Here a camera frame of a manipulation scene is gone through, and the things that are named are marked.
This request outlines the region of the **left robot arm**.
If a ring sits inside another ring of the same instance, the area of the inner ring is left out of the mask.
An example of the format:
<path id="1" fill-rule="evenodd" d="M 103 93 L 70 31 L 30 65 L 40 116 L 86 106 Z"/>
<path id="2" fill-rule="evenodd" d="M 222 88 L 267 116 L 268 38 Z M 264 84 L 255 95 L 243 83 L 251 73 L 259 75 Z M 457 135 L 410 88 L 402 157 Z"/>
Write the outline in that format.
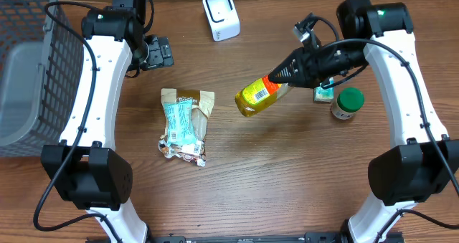
<path id="1" fill-rule="evenodd" d="M 114 139 L 124 79 L 174 63 L 168 39 L 149 32 L 153 15 L 153 0 L 89 7 L 76 35 L 84 62 L 72 112 L 58 144 L 41 152 L 49 190 L 96 219 L 109 242 L 153 239 L 133 207 L 133 170 L 116 153 Z"/>

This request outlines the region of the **green lid white jar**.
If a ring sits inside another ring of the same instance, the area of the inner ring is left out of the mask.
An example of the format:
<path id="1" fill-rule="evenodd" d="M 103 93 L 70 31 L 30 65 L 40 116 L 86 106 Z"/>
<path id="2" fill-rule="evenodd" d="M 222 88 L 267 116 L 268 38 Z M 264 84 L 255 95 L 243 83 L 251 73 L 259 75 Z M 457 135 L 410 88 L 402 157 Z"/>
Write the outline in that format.
<path id="1" fill-rule="evenodd" d="M 364 105 L 365 98 L 361 90 L 348 87 L 342 90 L 331 103 L 331 113 L 340 120 L 351 119 Z"/>

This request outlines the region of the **clear bottle with silver cap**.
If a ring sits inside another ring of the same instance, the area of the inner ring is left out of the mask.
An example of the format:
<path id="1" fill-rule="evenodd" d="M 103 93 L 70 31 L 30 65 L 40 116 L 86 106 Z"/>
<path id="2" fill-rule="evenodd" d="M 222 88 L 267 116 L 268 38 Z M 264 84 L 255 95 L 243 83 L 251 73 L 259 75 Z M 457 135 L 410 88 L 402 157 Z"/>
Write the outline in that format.
<path id="1" fill-rule="evenodd" d="M 235 102 L 243 116 L 251 117 L 276 103 L 292 89 L 288 83 L 269 81 L 266 75 L 240 90 L 235 95 Z"/>

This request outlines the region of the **brown white wrapper packet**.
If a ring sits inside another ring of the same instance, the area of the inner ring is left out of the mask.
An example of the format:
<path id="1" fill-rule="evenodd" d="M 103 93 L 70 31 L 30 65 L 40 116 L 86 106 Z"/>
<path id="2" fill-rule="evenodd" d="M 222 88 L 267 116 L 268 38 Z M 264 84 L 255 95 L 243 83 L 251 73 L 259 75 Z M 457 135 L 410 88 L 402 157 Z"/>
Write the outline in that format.
<path id="1" fill-rule="evenodd" d="M 171 144 L 167 146 L 166 141 L 162 138 L 158 142 L 158 149 L 167 159 L 180 158 L 189 163 L 194 163 L 199 167 L 206 166 L 205 142 L 198 140 L 196 143 L 178 146 Z"/>

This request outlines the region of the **small green tissue packet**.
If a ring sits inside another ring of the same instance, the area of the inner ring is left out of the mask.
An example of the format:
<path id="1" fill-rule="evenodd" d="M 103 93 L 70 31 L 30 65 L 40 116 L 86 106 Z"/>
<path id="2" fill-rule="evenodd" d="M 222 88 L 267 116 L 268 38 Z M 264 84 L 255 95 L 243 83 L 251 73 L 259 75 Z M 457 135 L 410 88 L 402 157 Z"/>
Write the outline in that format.
<path id="1" fill-rule="evenodd" d="M 326 86 L 333 85 L 334 79 L 331 77 L 326 82 Z M 313 90 L 313 101 L 315 103 L 331 103 L 334 99 L 334 87 L 323 89 L 321 85 Z"/>

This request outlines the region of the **light green snack packet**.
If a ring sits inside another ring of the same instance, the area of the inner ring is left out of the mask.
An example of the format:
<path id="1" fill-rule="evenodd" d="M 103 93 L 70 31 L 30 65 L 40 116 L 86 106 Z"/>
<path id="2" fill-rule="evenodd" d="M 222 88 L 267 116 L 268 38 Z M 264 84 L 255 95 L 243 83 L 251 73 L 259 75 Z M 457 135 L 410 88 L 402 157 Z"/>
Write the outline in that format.
<path id="1" fill-rule="evenodd" d="M 167 119 L 167 145 L 189 145 L 196 143 L 194 127 L 191 121 L 192 101 L 185 100 L 179 103 L 164 103 L 164 112 Z"/>

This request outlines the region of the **brown Pantree pouch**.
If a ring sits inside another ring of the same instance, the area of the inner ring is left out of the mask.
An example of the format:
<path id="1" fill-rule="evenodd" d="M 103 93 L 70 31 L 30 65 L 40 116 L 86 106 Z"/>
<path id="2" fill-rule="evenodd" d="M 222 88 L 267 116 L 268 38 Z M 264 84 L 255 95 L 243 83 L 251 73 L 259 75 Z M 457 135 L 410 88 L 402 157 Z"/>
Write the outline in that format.
<path id="1" fill-rule="evenodd" d="M 174 88 L 163 88 L 161 90 L 161 104 L 164 110 L 164 103 L 179 103 L 191 100 L 191 121 L 194 127 L 197 140 L 203 141 L 207 132 L 207 122 L 214 107 L 214 92 L 203 90 L 179 90 Z M 164 134 L 161 136 L 167 144 L 167 120 Z"/>

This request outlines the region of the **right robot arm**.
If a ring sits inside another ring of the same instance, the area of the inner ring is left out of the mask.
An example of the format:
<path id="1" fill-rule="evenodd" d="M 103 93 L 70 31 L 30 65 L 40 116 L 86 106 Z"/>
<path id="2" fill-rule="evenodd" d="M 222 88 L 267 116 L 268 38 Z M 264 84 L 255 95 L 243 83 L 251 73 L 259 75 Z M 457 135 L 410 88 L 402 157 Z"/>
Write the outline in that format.
<path id="1" fill-rule="evenodd" d="M 455 184 L 458 142 L 437 116 L 415 50 L 415 34 L 402 3 L 345 0 L 336 11 L 342 39 L 319 46 L 307 16 L 296 25 L 303 46 L 268 78 L 294 87 L 315 88 L 355 67 L 370 66 L 377 79 L 390 126 L 391 148 L 368 167 L 366 201 L 339 232 L 308 232 L 307 242 L 401 242 L 392 227 L 417 204 Z"/>

